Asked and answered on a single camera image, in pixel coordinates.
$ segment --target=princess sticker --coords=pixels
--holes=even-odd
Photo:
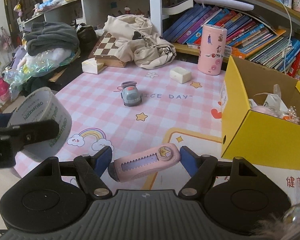
[[[211,43],[211,35],[210,35],[210,33],[209,33],[209,35],[208,35],[208,44],[212,44],[212,43]]]

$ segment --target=open box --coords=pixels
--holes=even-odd
[[[279,84],[286,106],[300,118],[300,82],[250,61],[230,56],[221,90],[222,157],[242,156],[250,163],[300,170],[300,123],[252,111]]]

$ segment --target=folded gray garment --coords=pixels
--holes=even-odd
[[[75,51],[79,46],[75,29],[65,23],[33,23],[25,39],[30,56],[56,48]]]

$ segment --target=table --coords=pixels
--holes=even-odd
[[[192,72],[192,80],[179,84],[169,78],[170,69],[181,66]],[[198,155],[221,158],[220,90],[225,72],[205,75],[196,64],[173,61],[171,64],[146,70],[128,65],[108,67],[101,74],[83,73],[59,93],[57,98],[72,117],[69,139],[57,154],[60,161],[73,160],[82,154],[95,154],[103,146],[113,149],[113,160],[145,151],[161,143],[171,142],[178,148],[187,145]],[[142,94],[142,104],[124,106],[121,83],[134,80]],[[38,163],[22,153],[16,156],[15,169],[23,177]],[[293,203],[300,201],[300,171],[256,165],[284,190]],[[115,182],[107,171],[102,180],[115,192],[123,189],[167,189],[178,192],[190,176],[181,163],[129,182]],[[227,181],[220,177],[216,184]],[[71,177],[64,181],[76,185]]]

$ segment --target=pink checkered tablecloth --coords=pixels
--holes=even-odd
[[[176,66],[191,71],[192,80],[185,84],[172,80],[169,72]],[[115,160],[160,145],[172,127],[221,137],[218,102],[224,74],[205,75],[196,64],[177,60],[155,70],[130,64],[125,68],[108,67],[99,75],[83,73],[56,95],[73,122],[70,136],[57,157],[69,161],[78,155],[93,155],[110,145]],[[124,106],[121,99],[120,85],[130,80],[137,82],[142,94],[138,106]],[[16,162],[15,169],[22,177],[39,164],[21,152]],[[140,189],[146,178],[118,183],[106,171],[102,179],[114,190]]]

